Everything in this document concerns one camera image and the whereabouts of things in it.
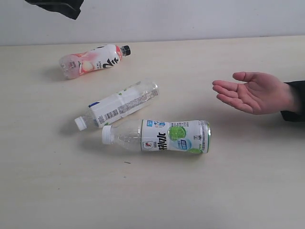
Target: empty bottle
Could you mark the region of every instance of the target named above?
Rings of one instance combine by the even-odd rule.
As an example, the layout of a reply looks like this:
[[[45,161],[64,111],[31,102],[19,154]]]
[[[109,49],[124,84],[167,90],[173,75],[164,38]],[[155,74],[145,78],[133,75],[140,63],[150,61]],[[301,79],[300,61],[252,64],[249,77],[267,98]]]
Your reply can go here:
[[[149,105],[159,95],[156,83],[145,79],[89,105],[88,112],[75,119],[78,129],[103,128]]]
[[[119,47],[107,44],[88,52],[69,54],[59,60],[66,79],[74,79],[85,73],[110,68],[131,54],[128,45]]]
[[[187,151],[208,153],[211,129],[207,121],[159,122],[129,120],[118,127],[104,126],[102,142],[118,144],[130,151]]]

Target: black fabric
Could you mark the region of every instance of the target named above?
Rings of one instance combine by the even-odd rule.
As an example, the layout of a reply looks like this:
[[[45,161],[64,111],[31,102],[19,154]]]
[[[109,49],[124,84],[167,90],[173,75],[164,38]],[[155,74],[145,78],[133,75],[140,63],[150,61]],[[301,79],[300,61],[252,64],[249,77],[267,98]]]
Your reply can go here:
[[[25,0],[29,4],[37,5],[47,11],[58,12],[76,20],[81,13],[84,0]]]
[[[299,114],[290,111],[281,111],[282,117],[288,122],[305,122],[305,81],[294,81],[287,83],[294,88],[301,102]]]

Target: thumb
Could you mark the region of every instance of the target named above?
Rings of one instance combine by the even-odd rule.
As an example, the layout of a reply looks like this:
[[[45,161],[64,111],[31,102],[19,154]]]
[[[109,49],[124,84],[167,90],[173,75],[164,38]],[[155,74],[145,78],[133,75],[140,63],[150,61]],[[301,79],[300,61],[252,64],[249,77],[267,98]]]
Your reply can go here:
[[[257,73],[246,73],[246,72],[240,72],[240,73],[234,73],[233,78],[239,81],[243,82],[250,82],[253,80],[253,78],[257,75]]]

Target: black bottle cap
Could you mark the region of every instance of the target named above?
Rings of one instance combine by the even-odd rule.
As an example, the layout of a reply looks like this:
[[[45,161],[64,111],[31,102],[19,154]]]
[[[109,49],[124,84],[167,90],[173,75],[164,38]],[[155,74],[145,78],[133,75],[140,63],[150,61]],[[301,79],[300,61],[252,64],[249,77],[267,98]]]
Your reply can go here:
[[[126,51],[126,56],[129,56],[129,55],[131,54],[129,46],[128,46],[128,45],[125,45],[125,46],[124,46],[124,49],[125,49],[125,51]]]

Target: white wall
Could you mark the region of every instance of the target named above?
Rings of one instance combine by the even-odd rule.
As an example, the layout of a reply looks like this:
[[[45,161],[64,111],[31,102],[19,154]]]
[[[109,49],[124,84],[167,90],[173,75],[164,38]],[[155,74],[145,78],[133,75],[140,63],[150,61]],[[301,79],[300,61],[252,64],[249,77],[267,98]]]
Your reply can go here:
[[[74,21],[0,0],[0,45],[305,34],[304,0],[84,0],[81,10]]]

